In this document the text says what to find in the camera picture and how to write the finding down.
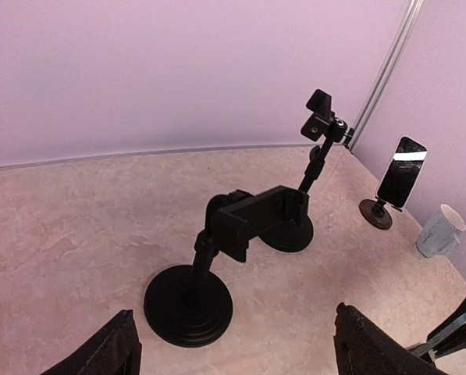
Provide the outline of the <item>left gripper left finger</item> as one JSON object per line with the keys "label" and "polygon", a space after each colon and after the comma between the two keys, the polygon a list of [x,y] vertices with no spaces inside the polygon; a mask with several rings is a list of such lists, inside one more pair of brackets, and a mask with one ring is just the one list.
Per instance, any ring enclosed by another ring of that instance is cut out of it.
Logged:
{"label": "left gripper left finger", "polygon": [[121,310],[75,352],[44,375],[138,375],[142,344],[132,310]]}

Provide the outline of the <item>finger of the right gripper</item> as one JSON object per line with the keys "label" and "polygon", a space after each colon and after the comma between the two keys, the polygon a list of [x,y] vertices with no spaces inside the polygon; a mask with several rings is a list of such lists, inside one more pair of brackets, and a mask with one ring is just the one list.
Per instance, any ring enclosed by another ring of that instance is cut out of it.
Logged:
{"label": "finger of the right gripper", "polygon": [[426,343],[415,345],[408,351],[426,362],[434,362],[463,349],[466,349],[466,298],[428,335]]}

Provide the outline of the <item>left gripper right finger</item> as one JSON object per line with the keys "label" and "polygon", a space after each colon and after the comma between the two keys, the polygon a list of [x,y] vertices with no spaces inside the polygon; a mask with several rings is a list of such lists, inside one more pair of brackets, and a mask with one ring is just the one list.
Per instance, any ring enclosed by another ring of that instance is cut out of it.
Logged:
{"label": "left gripper right finger", "polygon": [[339,374],[442,374],[410,353],[352,305],[336,307],[333,337]]}

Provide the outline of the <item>folding plate phone stand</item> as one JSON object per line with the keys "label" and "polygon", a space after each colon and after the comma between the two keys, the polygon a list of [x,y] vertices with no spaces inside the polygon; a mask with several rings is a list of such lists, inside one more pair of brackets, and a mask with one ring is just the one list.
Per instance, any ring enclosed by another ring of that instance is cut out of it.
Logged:
{"label": "folding plate phone stand", "polygon": [[381,198],[364,199],[359,203],[358,208],[372,226],[380,230],[389,230],[393,225],[393,218],[386,210],[386,204],[387,202]]}

